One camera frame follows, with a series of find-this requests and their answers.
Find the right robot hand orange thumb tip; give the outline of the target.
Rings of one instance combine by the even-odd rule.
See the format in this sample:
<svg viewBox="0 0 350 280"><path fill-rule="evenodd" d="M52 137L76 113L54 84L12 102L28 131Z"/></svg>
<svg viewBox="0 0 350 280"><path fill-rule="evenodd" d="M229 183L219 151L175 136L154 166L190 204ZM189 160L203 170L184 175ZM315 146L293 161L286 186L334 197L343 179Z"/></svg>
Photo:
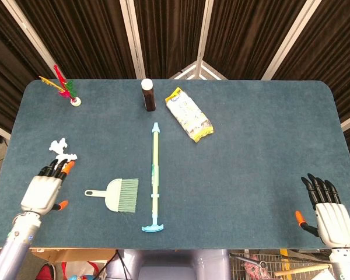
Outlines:
<svg viewBox="0 0 350 280"><path fill-rule="evenodd" d="M300 228L321 239L328 248L350 248L350 216L336 187L312 174L301 178L314 210L317 226L309 225L300 211L295 217Z"/></svg>

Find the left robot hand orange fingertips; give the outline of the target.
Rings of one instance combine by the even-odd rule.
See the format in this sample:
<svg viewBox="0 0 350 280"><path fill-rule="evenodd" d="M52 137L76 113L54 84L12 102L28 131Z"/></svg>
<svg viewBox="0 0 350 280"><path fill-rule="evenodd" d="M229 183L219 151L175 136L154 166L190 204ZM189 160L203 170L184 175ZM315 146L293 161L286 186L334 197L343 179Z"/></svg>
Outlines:
<svg viewBox="0 0 350 280"><path fill-rule="evenodd" d="M67 163L64 159L58 163L53 160L49 165L44 166L31 180L20 207L24 212L34 212L44 216L50 211L61 211L68 206L68 200L56 203L61 186L74 167L72 160Z"/></svg>

